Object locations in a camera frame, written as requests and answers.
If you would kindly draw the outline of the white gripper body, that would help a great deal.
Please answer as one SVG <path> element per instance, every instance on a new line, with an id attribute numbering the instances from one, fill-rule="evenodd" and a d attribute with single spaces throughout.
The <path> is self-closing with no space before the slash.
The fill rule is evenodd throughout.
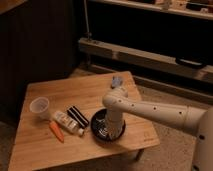
<path id="1" fill-rule="evenodd" d="M 116 139 L 120 135 L 120 133 L 122 132 L 122 123 L 107 120 L 106 121 L 106 129 L 108 131 L 109 137 L 111 139 Z"/>

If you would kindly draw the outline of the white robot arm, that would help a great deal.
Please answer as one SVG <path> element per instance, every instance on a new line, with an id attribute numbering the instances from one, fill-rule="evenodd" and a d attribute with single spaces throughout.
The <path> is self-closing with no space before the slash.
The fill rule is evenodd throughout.
<path id="1" fill-rule="evenodd" d="M 123 87 L 106 93 L 102 100 L 107 110 L 106 127 L 111 139 L 123 126 L 123 113 L 158 122 L 196 137 L 191 171 L 213 171 L 213 107 L 201 109 L 184 105 L 136 101 Z"/>

